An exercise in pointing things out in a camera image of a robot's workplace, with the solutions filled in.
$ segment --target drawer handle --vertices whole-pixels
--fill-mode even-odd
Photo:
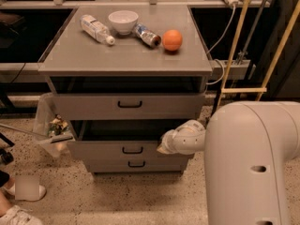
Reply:
[[[137,108],[141,108],[142,105],[143,105],[142,101],[140,101],[140,103],[137,105],[122,105],[121,101],[118,101],[118,107],[121,109],[137,109]]]
[[[129,168],[142,168],[144,165],[146,165],[145,161],[142,163],[142,165],[131,165],[130,161],[128,162]]]
[[[124,154],[141,154],[143,152],[143,147],[141,147],[141,150],[140,151],[137,151],[137,152],[127,152],[125,151],[125,147],[122,148],[122,152]]]

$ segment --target white cable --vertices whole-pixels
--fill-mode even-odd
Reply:
[[[223,37],[225,36],[225,34],[226,34],[226,32],[227,32],[227,30],[228,30],[230,24],[232,23],[233,16],[234,16],[234,12],[235,12],[235,4],[233,4],[233,8],[232,8],[232,16],[231,16],[231,18],[230,18],[230,20],[229,20],[229,22],[228,22],[228,24],[227,24],[227,26],[226,26],[226,28],[225,28],[223,34],[222,34],[222,36],[221,36],[221,37],[219,38],[219,40],[215,43],[215,45],[214,45],[213,47],[211,47],[210,50],[208,50],[208,52],[207,52],[206,54],[210,53],[210,52],[211,52],[211,51],[219,44],[219,42],[223,39]]]
[[[224,77],[225,69],[224,69],[224,66],[223,66],[222,62],[219,61],[218,59],[215,59],[215,61],[222,67],[222,75],[221,75],[221,77],[218,80],[216,80],[214,82],[207,82],[206,85],[216,84],[216,83],[220,82],[223,79],[223,77]]]

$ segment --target person's foot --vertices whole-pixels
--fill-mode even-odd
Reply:
[[[42,221],[26,213],[20,206],[9,208],[5,215],[0,217],[0,225],[43,225]]]
[[[3,186],[4,190],[12,195],[12,196],[15,196],[16,194],[16,188],[15,188],[15,185],[13,185],[10,189],[6,188],[5,186]],[[34,202],[34,201],[38,201],[38,200],[41,200],[43,197],[45,197],[46,195],[46,188],[42,185],[39,185],[39,194],[38,194],[38,198],[35,198],[35,199],[30,199],[30,198],[27,198],[26,200],[27,201],[30,201],[30,202]]]

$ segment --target plastic bottle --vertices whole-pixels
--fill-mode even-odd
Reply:
[[[86,33],[100,43],[113,45],[115,42],[108,27],[91,15],[83,15],[81,17],[81,27]]]
[[[136,36],[142,39],[142,41],[148,44],[151,48],[157,47],[161,42],[161,37],[150,31],[146,26],[138,23],[133,28],[133,32]]]

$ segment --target cable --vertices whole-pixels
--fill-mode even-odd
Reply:
[[[219,44],[219,42],[223,39],[223,37],[225,36],[225,34],[226,34],[226,32],[227,32],[227,30],[228,30],[230,24],[232,23],[233,16],[234,16],[234,12],[235,12],[235,5],[233,5],[233,8],[232,8],[232,16],[231,16],[231,18],[230,18],[230,20],[229,20],[229,22],[228,22],[228,24],[227,24],[227,26],[226,26],[226,28],[225,28],[223,34],[222,34],[222,36],[221,36],[221,37],[219,38],[219,40],[215,43],[215,45],[214,45],[213,47],[211,47],[210,50],[208,50],[208,52],[207,52],[206,54],[210,53],[210,52],[211,52],[211,51]]]
[[[10,83],[14,83],[17,80],[17,78],[19,77],[20,73],[23,71],[23,69],[25,68],[25,66],[26,66],[26,63],[24,63],[24,65],[22,66],[22,68],[20,69],[20,71],[18,72],[18,74],[14,77],[13,80],[11,80]]]
[[[216,84],[216,83],[220,82],[223,79],[223,77],[224,77],[225,69],[224,69],[224,66],[223,66],[222,62],[219,61],[218,59],[215,59],[215,61],[222,67],[222,75],[221,75],[221,77],[218,80],[216,80],[214,82],[207,82],[206,85]]]

